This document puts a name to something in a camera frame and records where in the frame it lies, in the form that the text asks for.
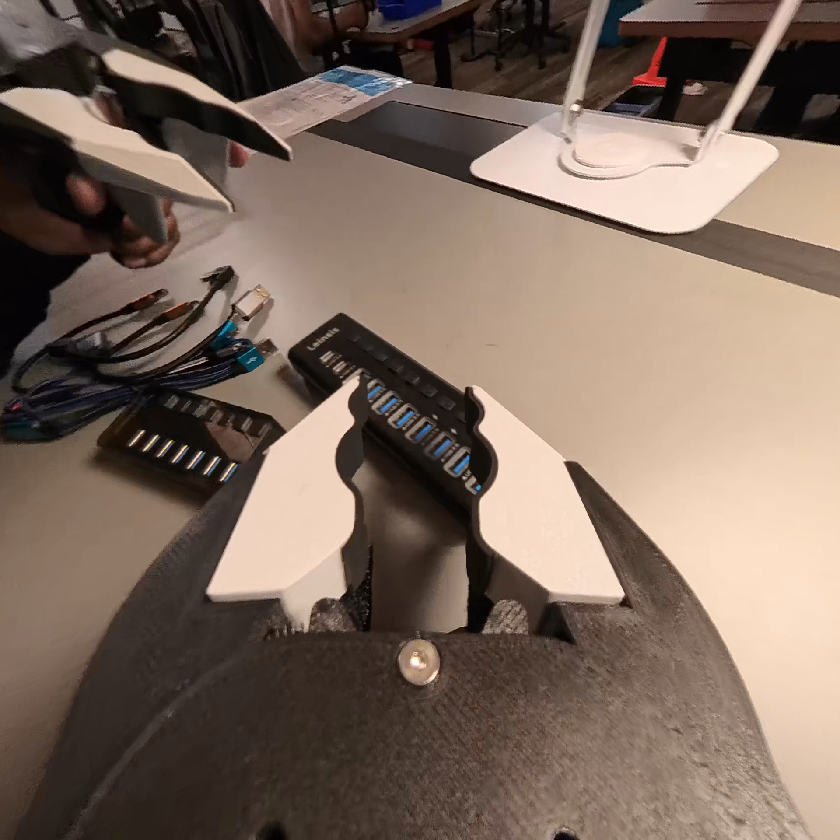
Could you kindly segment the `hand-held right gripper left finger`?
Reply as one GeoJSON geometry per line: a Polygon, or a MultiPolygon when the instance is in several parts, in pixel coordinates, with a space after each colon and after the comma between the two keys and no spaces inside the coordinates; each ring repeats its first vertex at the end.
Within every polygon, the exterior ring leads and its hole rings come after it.
{"type": "Polygon", "coordinates": [[[278,602],[306,632],[316,604],[364,587],[371,545],[354,478],[367,387],[350,378],[268,449],[206,587],[212,602],[278,602]]]}

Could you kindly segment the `person's left hand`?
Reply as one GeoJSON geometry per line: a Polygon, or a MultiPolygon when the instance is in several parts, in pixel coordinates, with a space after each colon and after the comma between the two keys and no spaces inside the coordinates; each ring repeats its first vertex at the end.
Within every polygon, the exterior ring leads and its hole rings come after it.
{"type": "Polygon", "coordinates": [[[181,231],[172,202],[161,205],[167,238],[163,244],[141,234],[125,217],[115,234],[101,234],[46,211],[18,175],[11,175],[5,163],[1,174],[1,229],[18,242],[52,256],[94,256],[110,253],[125,268],[157,266],[181,241],[181,231]]]}

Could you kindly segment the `black usb hub white lettering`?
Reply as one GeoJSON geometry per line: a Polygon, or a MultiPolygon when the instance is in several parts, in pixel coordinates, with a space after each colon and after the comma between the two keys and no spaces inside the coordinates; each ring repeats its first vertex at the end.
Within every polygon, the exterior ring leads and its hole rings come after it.
{"type": "Polygon", "coordinates": [[[354,377],[365,379],[367,437],[436,501],[463,522],[469,520],[482,485],[470,466],[462,392],[344,313],[293,344],[287,357],[321,396],[354,377]]]}

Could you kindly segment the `clear plastic bag with leaflet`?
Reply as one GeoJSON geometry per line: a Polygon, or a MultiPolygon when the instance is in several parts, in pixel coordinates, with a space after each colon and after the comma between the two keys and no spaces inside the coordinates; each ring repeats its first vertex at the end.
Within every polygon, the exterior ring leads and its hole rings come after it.
{"type": "Polygon", "coordinates": [[[339,66],[239,106],[278,139],[288,140],[411,84],[378,70],[339,66]]]}

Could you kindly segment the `dark wooden table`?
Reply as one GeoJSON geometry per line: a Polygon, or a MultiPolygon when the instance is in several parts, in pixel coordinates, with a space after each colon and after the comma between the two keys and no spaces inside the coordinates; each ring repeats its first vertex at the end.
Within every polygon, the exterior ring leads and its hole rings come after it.
{"type": "MultiPolygon", "coordinates": [[[[654,1],[621,18],[619,34],[666,39],[659,74],[666,79],[657,119],[673,121],[687,81],[734,82],[780,2],[654,1]]],[[[838,95],[839,3],[800,2],[759,84],[800,85],[838,95]]]]}

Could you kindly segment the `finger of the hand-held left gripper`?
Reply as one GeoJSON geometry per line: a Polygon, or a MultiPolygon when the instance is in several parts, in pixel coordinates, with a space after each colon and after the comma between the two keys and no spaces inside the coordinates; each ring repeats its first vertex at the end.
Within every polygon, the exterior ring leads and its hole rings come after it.
{"type": "Polygon", "coordinates": [[[234,205],[180,155],[107,122],[92,100],[52,88],[1,95],[2,124],[63,143],[85,173],[111,186],[231,213],[234,205]]]}
{"type": "Polygon", "coordinates": [[[236,102],[193,76],[147,57],[111,47],[100,54],[103,79],[115,90],[126,123],[144,135],[162,135],[165,120],[290,161],[288,144],[236,102]]]}

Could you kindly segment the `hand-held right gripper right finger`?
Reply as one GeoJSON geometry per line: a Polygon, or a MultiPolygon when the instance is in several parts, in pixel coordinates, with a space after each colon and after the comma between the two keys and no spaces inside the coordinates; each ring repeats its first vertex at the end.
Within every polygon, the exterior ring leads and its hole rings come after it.
{"type": "Polygon", "coordinates": [[[619,606],[625,591],[565,458],[496,398],[465,389],[478,486],[466,544],[467,629],[515,602],[526,630],[570,635],[562,605],[619,606]]]}

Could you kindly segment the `black office chair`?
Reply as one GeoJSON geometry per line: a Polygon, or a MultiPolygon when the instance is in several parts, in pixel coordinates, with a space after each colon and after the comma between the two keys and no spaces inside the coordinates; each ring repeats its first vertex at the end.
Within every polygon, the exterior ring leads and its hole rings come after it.
{"type": "Polygon", "coordinates": [[[552,24],[552,1],[496,1],[490,6],[490,13],[497,26],[497,38],[490,54],[493,57],[493,69],[501,72],[503,60],[518,46],[524,47],[528,53],[537,57],[538,68],[544,69],[547,64],[548,45],[553,42],[560,53],[567,54],[572,47],[572,37],[566,31],[566,23],[561,20],[552,24]],[[509,29],[506,22],[513,8],[522,5],[524,19],[520,28],[509,29]]]}

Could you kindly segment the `orange traffic cone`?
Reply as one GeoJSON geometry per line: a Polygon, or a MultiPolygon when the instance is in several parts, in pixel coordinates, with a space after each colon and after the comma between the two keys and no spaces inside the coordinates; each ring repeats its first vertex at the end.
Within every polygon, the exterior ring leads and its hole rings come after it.
{"type": "Polygon", "coordinates": [[[667,78],[660,75],[660,67],[667,46],[667,37],[659,40],[656,50],[644,73],[634,77],[633,87],[663,89],[667,84],[667,78]]]}

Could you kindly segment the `person's left forearm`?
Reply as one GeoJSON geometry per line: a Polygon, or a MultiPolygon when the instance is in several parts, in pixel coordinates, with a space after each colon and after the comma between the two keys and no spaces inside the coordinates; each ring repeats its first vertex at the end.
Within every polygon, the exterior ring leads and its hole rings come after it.
{"type": "Polygon", "coordinates": [[[1,376],[18,345],[46,319],[51,292],[89,255],[50,255],[1,233],[1,376]]]}

